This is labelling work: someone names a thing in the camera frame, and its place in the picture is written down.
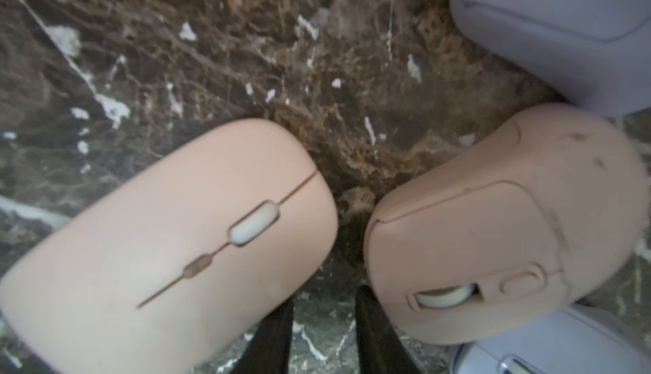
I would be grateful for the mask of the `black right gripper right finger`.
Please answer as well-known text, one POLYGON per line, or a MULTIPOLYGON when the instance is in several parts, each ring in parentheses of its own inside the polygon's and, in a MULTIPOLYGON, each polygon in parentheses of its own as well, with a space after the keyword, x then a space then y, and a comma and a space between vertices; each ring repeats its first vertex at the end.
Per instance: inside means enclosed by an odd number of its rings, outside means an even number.
POLYGON ((420 373, 369 286, 357 290, 355 321, 361 374, 420 373))

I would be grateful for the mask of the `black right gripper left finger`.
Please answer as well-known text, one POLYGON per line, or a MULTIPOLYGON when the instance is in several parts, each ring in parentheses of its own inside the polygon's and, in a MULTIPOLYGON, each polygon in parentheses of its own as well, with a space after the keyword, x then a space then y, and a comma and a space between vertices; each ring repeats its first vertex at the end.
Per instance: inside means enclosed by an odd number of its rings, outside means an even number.
POLYGON ((288 374, 293 311, 293 297, 290 297, 259 323, 231 374, 288 374))

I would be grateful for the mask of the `pink mouse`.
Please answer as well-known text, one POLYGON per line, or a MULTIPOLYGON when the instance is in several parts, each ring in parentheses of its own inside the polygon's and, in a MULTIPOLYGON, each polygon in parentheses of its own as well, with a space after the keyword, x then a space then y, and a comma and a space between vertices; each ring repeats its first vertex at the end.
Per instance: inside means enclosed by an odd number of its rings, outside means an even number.
POLYGON ((337 236, 325 178, 273 121, 218 126, 42 240, 5 321, 60 373, 184 373, 289 299, 337 236))
POLYGON ((541 104, 393 189, 364 235, 371 288, 413 338, 457 345, 553 313, 631 258, 649 217, 630 139, 569 104, 541 104))

